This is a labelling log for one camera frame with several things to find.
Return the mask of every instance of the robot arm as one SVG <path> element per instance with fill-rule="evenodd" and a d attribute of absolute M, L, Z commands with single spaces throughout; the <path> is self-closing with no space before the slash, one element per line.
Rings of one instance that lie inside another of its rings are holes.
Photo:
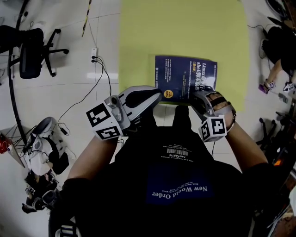
<path fill-rule="evenodd" d="M 216 141 L 227 135 L 224 115 L 232 111 L 235 119 L 235 109 L 231 103 L 214 111 L 215 105 L 225 102 L 224 97 L 210 101 L 209 95 L 218 93 L 207 88 L 191 95 L 191 106 L 202 120 L 200 127 L 204 142 Z M 150 86 L 129 87 L 118 96 L 113 95 L 86 113 L 97 138 L 107 140 L 137 132 L 141 114 L 154 108 L 162 98 L 162 92 Z"/>

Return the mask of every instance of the book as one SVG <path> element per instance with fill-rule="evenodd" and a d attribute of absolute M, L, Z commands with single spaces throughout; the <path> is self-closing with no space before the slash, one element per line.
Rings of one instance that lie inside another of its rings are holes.
<path fill-rule="evenodd" d="M 190 57 L 156 56 L 155 87 L 163 93 L 161 101 L 189 103 L 190 94 L 216 88 L 218 63 Z"/>

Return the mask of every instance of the power outlet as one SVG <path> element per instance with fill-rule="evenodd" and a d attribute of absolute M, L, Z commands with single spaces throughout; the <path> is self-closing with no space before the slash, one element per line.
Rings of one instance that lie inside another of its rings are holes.
<path fill-rule="evenodd" d="M 92 56 L 97 57 L 98 56 L 98 48 L 93 48 L 92 49 L 92 55 L 91 55 L 91 60 L 93 59 Z"/>

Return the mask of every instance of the hand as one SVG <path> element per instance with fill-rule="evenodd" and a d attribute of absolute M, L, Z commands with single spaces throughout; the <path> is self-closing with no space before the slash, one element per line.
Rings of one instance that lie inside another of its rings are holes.
<path fill-rule="evenodd" d="M 212 101 L 212 100 L 217 99 L 219 97 L 222 97 L 221 94 L 219 94 L 219 93 L 209 94 L 208 95 L 209 101 Z M 214 109 L 214 111 L 216 111 L 216 110 L 219 110 L 219 109 L 222 109 L 222 108 L 226 107 L 227 105 L 228 105 L 228 102 L 225 101 L 225 102 L 222 102 L 222 103 L 214 106 L 213 109 Z M 232 112 L 228 112 L 227 114 L 225 114 L 224 119 L 225 119 L 226 129 L 228 130 L 231 127 L 232 123 L 233 123 L 233 114 L 232 114 Z"/>

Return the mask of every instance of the barcode label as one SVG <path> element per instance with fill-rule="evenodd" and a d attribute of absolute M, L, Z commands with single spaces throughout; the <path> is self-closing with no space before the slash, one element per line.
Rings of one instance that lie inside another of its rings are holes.
<path fill-rule="evenodd" d="M 167 153 L 178 154 L 178 155 L 182 155 L 182 156 L 187 156 L 188 155 L 188 151 L 185 151 L 185 150 L 175 150 L 175 149 L 168 148 L 166 150 L 166 152 Z"/>

